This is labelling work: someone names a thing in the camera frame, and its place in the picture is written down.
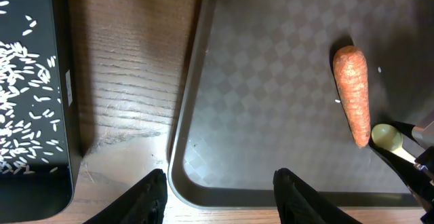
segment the tray rim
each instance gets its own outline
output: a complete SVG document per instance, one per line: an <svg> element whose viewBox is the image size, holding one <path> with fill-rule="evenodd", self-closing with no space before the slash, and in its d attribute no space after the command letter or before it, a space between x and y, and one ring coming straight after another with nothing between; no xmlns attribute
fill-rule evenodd
<svg viewBox="0 0 434 224"><path fill-rule="evenodd" d="M176 129L169 136L170 162L167 180L170 188L185 204L208 210L274 209L273 190L225 189L196 184L184 170L184 153L189 135L195 98L199 88L205 52L212 25L216 0L201 0L201 7L189 70ZM411 193L320 192L328 201L345 210L418 208Z"/></svg>

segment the spoon handle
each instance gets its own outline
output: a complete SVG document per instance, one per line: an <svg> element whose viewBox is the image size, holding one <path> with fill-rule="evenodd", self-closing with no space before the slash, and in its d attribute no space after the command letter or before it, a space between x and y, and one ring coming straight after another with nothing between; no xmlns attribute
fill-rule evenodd
<svg viewBox="0 0 434 224"><path fill-rule="evenodd" d="M414 164L414 160L416 159L413 155L408 153L403 147L397 148L394 151L392 151L396 156L399 156L408 162Z"/></svg>

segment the diamond pattern surface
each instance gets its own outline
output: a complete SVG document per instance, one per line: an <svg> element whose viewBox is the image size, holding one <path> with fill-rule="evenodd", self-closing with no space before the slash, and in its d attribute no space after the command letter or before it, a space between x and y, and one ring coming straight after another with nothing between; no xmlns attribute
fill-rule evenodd
<svg viewBox="0 0 434 224"><path fill-rule="evenodd" d="M426 60L415 37L434 37L429 24L420 27L420 20L432 23L429 1L217 0L184 156L189 178L205 187L272 189L274 171L286 167L318 191L408 192L370 149L353 142L335 102L329 49L350 34L365 52L373 123L384 112L417 124L434 94L425 89L421 98L391 86L402 73L389 61L397 54L386 51L408 48L387 43L409 38L415 44L406 57ZM409 79L422 70L412 68ZM420 108L413 100L423 101Z"/></svg>

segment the black container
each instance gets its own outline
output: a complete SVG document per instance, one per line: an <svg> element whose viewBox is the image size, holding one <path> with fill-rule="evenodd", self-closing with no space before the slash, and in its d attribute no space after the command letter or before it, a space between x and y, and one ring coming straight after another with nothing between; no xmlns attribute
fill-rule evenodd
<svg viewBox="0 0 434 224"><path fill-rule="evenodd" d="M11 117L9 112L11 109L0 108L0 115L5 117L5 121L0 123L0 130L3 130L3 136L0 136L0 155L2 150L6 151L4 149L9 151L2 157L12 157L10 151L16 152L16 148L24 148L27 151L12 159L2 159L12 167L13 171L20 168L16 174L10 172L9 168L0 162L2 171L0 173L0 223L45 219L58 214L72 201L81 161L77 100L75 83L72 80L74 70L68 2L67 0L0 0L0 5L0 41L2 42L0 50L3 49L0 51L0 60L3 58L0 62L0 81L2 75L10 76L11 73L5 71L10 64L16 65L11 68L13 71L23 71L25 67L33 67L28 70L35 72L35 74L21 72L24 80L17 78L15 84L12 82L13 85L6 79L0 84L2 90L12 94L14 89L10 86L20 91L18 96L7 100L16 103L12 111L14 116ZM28 54L24 54L23 48L18 48L17 51L17 45L14 45L17 42L27 49L28 54L38 54L39 57L30 57L30 60L23 58L22 56L29 58ZM6 64L5 53L10 52L8 50L13 49L12 46L15 48L14 55L19 56L14 56L10 63ZM54 67L48 65L47 59L51 61L51 57L54 59ZM36 64L43 65L48 72ZM49 81L47 81L47 73L51 77ZM35 82L30 85L31 80L38 79L43 83L36 83L38 87L32 86ZM0 107L3 105L4 108L5 103L1 101L1 96L5 98L5 95L0 95ZM23 134L26 129L16 126L21 120L24 120L23 125L32 122L27 128L31 129L29 132ZM5 127L10 121L14 121L11 128ZM19 132L6 134L9 130L18 131L19 128L22 128ZM18 145L15 145L14 139L17 139ZM27 164L21 161L20 156L27 161ZM16 163L16 160L24 164L15 167L13 162Z"/></svg>

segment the tabletop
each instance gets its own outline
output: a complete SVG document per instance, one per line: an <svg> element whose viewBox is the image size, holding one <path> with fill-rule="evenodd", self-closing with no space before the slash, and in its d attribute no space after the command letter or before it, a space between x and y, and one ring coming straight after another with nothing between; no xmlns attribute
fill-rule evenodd
<svg viewBox="0 0 434 224"><path fill-rule="evenodd" d="M167 172L201 0L69 0L83 148L75 197L34 223L82 223L154 168ZM279 223L277 210L198 210L170 190L164 223ZM421 209L345 210L419 223Z"/></svg>

